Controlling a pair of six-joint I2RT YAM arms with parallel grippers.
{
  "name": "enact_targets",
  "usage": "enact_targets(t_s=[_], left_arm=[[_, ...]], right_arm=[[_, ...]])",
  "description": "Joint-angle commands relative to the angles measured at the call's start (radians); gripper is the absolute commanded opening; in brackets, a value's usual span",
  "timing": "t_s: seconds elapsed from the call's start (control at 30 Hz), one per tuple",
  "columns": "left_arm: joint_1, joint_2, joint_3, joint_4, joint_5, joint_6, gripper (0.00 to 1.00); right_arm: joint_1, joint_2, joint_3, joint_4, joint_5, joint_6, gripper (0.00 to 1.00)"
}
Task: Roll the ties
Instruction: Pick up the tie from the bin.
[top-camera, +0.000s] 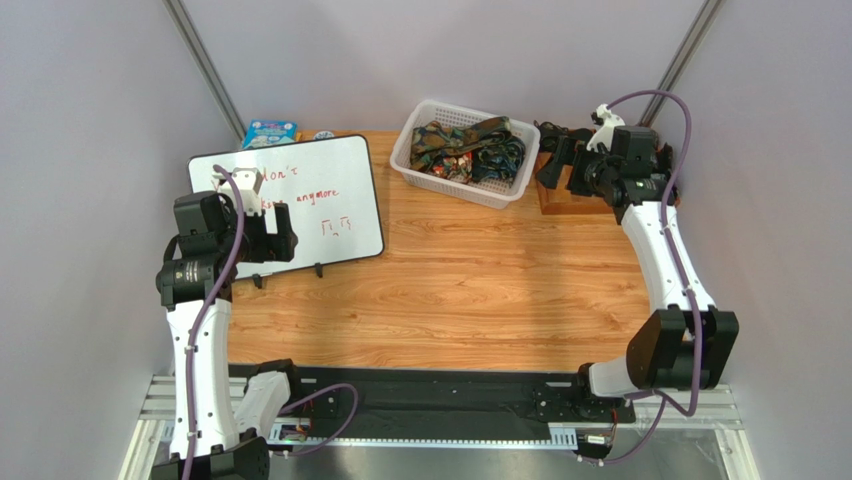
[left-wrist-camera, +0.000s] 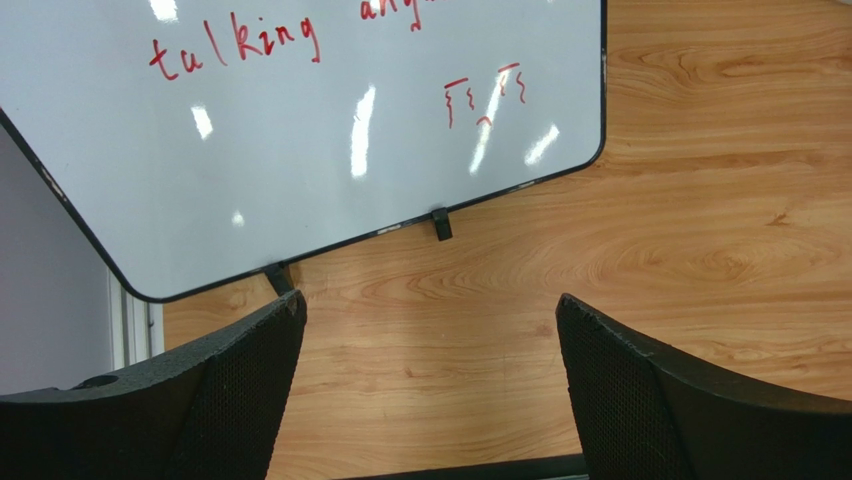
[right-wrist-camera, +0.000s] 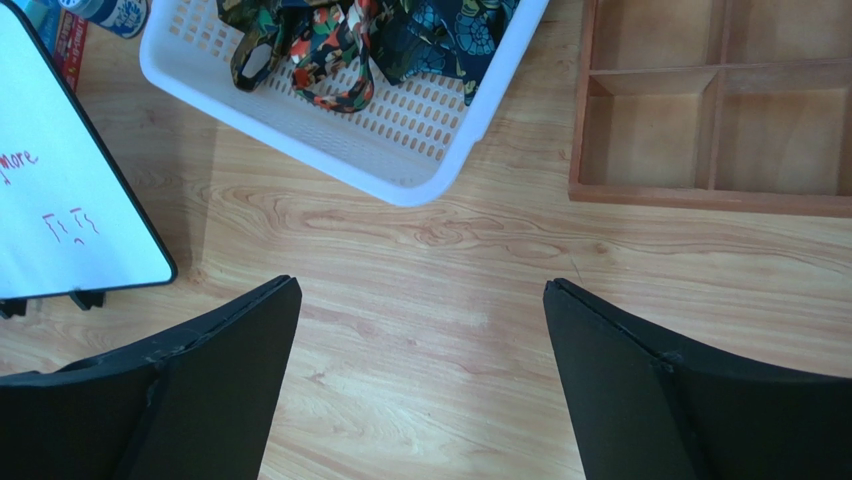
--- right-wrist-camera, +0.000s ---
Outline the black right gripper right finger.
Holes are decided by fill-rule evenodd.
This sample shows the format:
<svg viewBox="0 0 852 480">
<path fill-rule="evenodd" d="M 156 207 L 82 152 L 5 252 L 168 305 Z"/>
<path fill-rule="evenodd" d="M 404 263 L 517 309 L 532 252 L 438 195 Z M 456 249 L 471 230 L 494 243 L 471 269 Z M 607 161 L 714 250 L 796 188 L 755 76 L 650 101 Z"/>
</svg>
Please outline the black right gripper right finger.
<svg viewBox="0 0 852 480">
<path fill-rule="evenodd" d="M 851 382 L 736 355 L 565 279 L 543 306 L 590 479 L 847 479 Z"/>
</svg>

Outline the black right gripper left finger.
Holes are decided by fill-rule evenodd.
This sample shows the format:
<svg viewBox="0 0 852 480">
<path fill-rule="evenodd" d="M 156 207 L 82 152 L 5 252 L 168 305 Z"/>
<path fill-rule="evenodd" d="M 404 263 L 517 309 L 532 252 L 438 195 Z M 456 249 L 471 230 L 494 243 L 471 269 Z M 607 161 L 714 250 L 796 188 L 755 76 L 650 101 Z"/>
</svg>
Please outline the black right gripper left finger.
<svg viewBox="0 0 852 480">
<path fill-rule="evenodd" d="M 52 373 L 1 380 L 5 479 L 254 479 L 301 309 L 282 275 Z"/>
</svg>

